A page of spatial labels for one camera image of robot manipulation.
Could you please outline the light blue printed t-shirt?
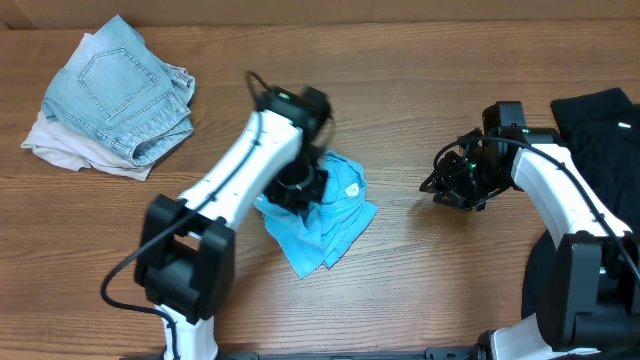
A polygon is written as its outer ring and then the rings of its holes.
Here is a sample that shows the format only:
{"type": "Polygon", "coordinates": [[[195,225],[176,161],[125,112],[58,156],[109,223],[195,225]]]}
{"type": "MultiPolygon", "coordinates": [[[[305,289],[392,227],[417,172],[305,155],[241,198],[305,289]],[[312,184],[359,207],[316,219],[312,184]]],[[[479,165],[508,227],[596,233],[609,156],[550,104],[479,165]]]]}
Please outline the light blue printed t-shirt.
{"type": "Polygon", "coordinates": [[[330,151],[321,168],[328,172],[325,193],[307,211],[293,214],[265,196],[254,202],[267,232],[277,241],[299,278],[320,266],[333,267],[377,213],[377,206],[366,200],[368,183],[359,162],[330,151]]]}

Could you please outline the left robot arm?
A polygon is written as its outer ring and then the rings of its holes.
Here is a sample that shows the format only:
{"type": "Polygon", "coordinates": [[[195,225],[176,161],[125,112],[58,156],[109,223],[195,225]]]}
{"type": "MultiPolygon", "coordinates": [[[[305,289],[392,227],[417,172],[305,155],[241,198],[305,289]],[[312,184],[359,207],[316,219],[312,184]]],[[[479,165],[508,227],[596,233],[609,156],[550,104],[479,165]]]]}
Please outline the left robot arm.
{"type": "Polygon", "coordinates": [[[145,215],[135,282],[163,317],[162,359],[214,359],[214,316],[231,289],[235,236],[259,196],[292,213],[322,200],[328,179],[314,143],[332,117],[328,96],[271,87],[223,158],[178,199],[145,215]]]}

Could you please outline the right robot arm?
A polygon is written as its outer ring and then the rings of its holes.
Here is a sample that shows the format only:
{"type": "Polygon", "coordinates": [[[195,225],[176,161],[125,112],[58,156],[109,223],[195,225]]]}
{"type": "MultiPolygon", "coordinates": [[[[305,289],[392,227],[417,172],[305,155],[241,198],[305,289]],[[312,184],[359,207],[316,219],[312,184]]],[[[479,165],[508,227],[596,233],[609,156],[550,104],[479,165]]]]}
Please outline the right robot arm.
{"type": "Polygon", "coordinates": [[[481,335],[471,359],[569,359],[639,352],[639,238],[594,194],[553,128],[529,127],[518,101],[498,101],[483,125],[435,156],[421,184],[463,211],[513,188],[526,193],[554,242],[533,314],[481,335]]]}

